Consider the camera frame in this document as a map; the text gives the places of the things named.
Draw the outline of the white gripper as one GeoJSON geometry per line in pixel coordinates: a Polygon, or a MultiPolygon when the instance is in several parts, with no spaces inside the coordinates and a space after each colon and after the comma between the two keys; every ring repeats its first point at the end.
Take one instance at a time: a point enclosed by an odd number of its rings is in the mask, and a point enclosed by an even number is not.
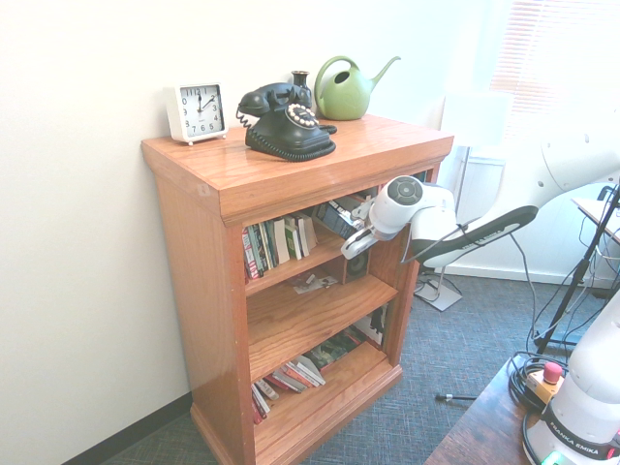
{"type": "Polygon", "coordinates": [[[371,226],[369,212],[373,204],[373,201],[366,201],[352,211],[352,218],[363,221],[363,226],[359,228],[359,232],[350,236],[341,247],[341,253],[347,260],[352,260],[376,242],[385,240],[387,237],[385,232],[371,226]]]}

